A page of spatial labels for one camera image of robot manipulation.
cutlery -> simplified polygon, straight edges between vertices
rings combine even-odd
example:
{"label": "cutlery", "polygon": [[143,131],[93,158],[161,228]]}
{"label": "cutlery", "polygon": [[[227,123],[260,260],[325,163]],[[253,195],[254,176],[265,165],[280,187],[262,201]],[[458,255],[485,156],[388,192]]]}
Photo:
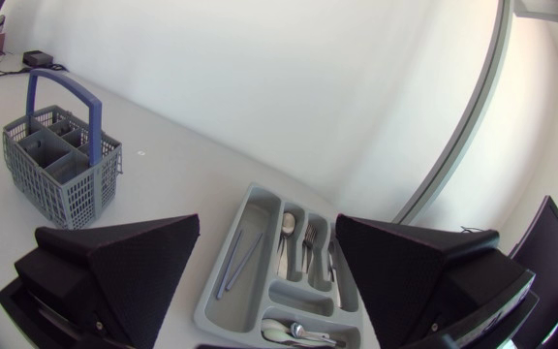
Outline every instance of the cutlery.
{"label": "cutlery", "polygon": [[337,298],[337,307],[341,309],[341,290],[339,290],[339,280],[337,279],[337,265],[335,264],[337,262],[337,254],[336,254],[337,250],[335,249],[335,243],[332,240],[329,244],[328,244],[328,259],[330,260],[330,271],[331,271],[331,281],[333,281],[335,283],[335,292],[336,292],[336,298]]}
{"label": "cutlery", "polygon": [[223,297],[223,290],[225,289],[225,283],[228,282],[228,273],[230,272],[230,268],[232,267],[233,255],[235,254],[236,249],[238,249],[238,245],[240,244],[240,237],[242,237],[242,229],[238,231],[236,243],[233,245],[232,254],[230,254],[230,259],[228,260],[228,266],[225,268],[225,272],[223,273],[221,286],[219,286],[219,291],[217,291],[217,300],[220,300],[221,297]]}
{"label": "cutlery", "polygon": [[286,344],[286,345],[292,345],[292,346],[299,346],[299,347],[303,347],[303,348],[315,348],[315,347],[320,347],[320,346],[327,346],[328,344],[321,342],[321,341],[316,341],[316,340],[309,340],[309,339],[297,339],[292,337],[291,335],[284,333],[280,330],[276,330],[276,329],[268,329],[268,330],[264,330],[262,331],[263,337],[266,338],[267,340],[276,342],[276,343],[282,343],[282,344]]}
{"label": "cutlery", "polygon": [[296,218],[293,214],[285,212],[281,222],[281,237],[279,245],[281,252],[279,253],[279,266],[277,267],[277,274],[285,279],[288,278],[288,248],[287,239],[295,231]]}
{"label": "cutlery", "polygon": [[[282,323],[280,323],[277,320],[274,319],[262,319],[262,332],[264,332],[265,330],[269,330],[269,329],[274,329],[274,330],[279,330],[281,332],[290,334],[290,329],[287,326],[284,326]],[[312,333],[314,335],[318,335],[324,338],[329,338],[328,333],[315,333],[315,332],[309,332]]]}
{"label": "cutlery", "polygon": [[234,282],[236,282],[236,279],[240,275],[240,272],[244,268],[244,265],[247,264],[247,262],[249,261],[249,258],[251,258],[251,255],[253,254],[253,251],[258,246],[258,243],[260,243],[260,239],[262,239],[262,232],[258,233],[258,236],[256,237],[256,241],[251,244],[251,247],[249,247],[249,250],[247,250],[247,254],[245,254],[242,261],[240,261],[240,264],[238,265],[238,268],[236,268],[236,272],[233,274],[232,279],[228,283],[228,286],[225,288],[226,291],[229,291],[232,288]]}
{"label": "cutlery", "polygon": [[318,335],[315,335],[313,333],[309,333],[299,323],[292,323],[292,325],[290,326],[290,332],[292,333],[292,336],[296,339],[318,340],[318,341],[323,341],[323,342],[329,343],[333,346],[337,345],[336,340],[333,340],[333,339],[330,339],[330,338],[324,338],[322,336],[318,336]]}
{"label": "cutlery", "polygon": [[308,224],[307,230],[305,231],[305,239],[302,242],[302,272],[309,272],[311,267],[311,259],[313,257],[313,247],[314,240],[316,239],[316,228],[313,225]]}

blue handle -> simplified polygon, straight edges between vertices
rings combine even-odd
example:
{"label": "blue handle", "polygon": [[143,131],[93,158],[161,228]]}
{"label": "blue handle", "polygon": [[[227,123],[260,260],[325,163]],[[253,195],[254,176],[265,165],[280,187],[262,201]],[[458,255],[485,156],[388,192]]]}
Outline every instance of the blue handle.
{"label": "blue handle", "polygon": [[26,115],[28,123],[34,114],[38,77],[49,78],[59,83],[73,92],[75,96],[87,105],[89,108],[89,166],[98,164],[103,157],[103,153],[101,152],[101,118],[103,104],[101,101],[88,91],[87,88],[63,74],[46,69],[34,69],[29,73],[29,86],[27,86]]}

spoon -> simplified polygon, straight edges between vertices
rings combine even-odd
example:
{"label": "spoon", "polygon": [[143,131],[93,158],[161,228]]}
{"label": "spoon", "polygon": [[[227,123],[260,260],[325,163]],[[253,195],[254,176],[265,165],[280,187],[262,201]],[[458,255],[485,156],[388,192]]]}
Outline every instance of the spoon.
{"label": "spoon", "polygon": [[[290,333],[290,329],[287,326],[284,326],[279,321],[274,319],[262,319],[262,332],[270,329],[279,330],[283,333]],[[321,337],[328,338],[328,333],[310,333],[312,333],[313,335],[319,335]]]}
{"label": "spoon", "polygon": [[279,266],[277,266],[277,274],[283,278],[288,277],[288,254],[286,251],[286,239],[295,231],[296,218],[293,214],[285,212],[281,221],[281,240],[279,242],[281,252],[279,253]]}
{"label": "spoon", "polygon": [[320,341],[308,340],[308,339],[297,339],[297,338],[294,338],[287,333],[284,333],[284,332],[282,332],[280,330],[276,330],[276,329],[265,330],[265,331],[262,332],[262,335],[267,340],[270,340],[270,341],[273,341],[273,342],[276,342],[276,343],[295,345],[295,346],[300,346],[300,347],[305,347],[305,348],[315,348],[315,347],[319,347],[319,346],[326,346],[326,344],[324,344]]}
{"label": "spoon", "polygon": [[290,326],[290,330],[294,338],[298,339],[312,339],[312,340],[321,340],[325,341],[326,343],[337,345],[337,341],[329,338],[324,338],[322,336],[314,335],[313,333],[309,333],[305,330],[305,328],[300,325],[299,323],[293,323]]}

fork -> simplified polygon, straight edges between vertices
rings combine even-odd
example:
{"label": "fork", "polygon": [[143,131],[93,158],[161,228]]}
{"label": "fork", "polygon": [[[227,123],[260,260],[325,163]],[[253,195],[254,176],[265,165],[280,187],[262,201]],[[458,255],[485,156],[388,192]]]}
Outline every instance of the fork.
{"label": "fork", "polygon": [[307,230],[305,231],[305,239],[302,242],[302,271],[305,273],[309,272],[309,267],[311,267],[311,259],[313,257],[313,247],[314,240],[316,239],[316,233],[316,228],[314,228],[313,225],[308,224]]}

table surface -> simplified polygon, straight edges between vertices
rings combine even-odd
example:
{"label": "table surface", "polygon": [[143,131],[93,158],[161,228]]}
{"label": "table surface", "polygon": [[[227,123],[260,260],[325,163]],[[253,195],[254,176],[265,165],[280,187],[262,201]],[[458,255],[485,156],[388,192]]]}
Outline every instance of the table surface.
{"label": "table surface", "polygon": [[[1,60],[17,70],[20,57]],[[188,130],[73,74],[103,102],[103,130],[122,142],[123,171],[113,202],[91,227],[173,217],[200,216],[200,237],[182,274],[156,348],[194,348],[201,343],[242,346],[195,327],[193,312],[238,206],[251,182],[333,218],[336,208],[302,183],[241,153]],[[13,184],[3,158],[2,129],[24,115],[28,75],[0,78],[0,290],[16,278],[14,262],[36,247],[34,230],[53,224]],[[87,107],[56,83],[39,79],[36,108],[50,105],[87,121]],[[376,348],[364,316],[363,348]],[[0,305],[0,348],[32,345]]]}

